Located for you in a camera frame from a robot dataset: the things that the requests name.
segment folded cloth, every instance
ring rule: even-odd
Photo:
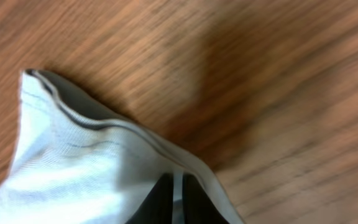
[[[125,223],[163,174],[172,223],[184,223],[183,174],[196,177],[229,223],[242,223],[201,160],[107,109],[66,79],[22,72],[19,139],[0,185],[0,223]]]

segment garment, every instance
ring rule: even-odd
[[[20,97],[0,223],[125,223],[166,173],[173,177],[172,223],[183,223],[183,174],[196,177],[229,223],[242,223],[206,164],[66,79],[24,70]]]

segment brown wood grain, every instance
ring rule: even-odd
[[[358,0],[0,0],[0,182],[23,68],[202,158],[248,223],[358,223]]]

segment white fabric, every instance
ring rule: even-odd
[[[0,185],[0,223],[125,223],[163,173],[197,176],[229,223],[242,223],[211,170],[47,71],[22,72],[19,140]],[[179,213],[173,223],[183,222]]]

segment wood grain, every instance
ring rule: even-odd
[[[358,223],[358,0],[0,0],[0,182],[29,67],[202,158],[248,223]]]

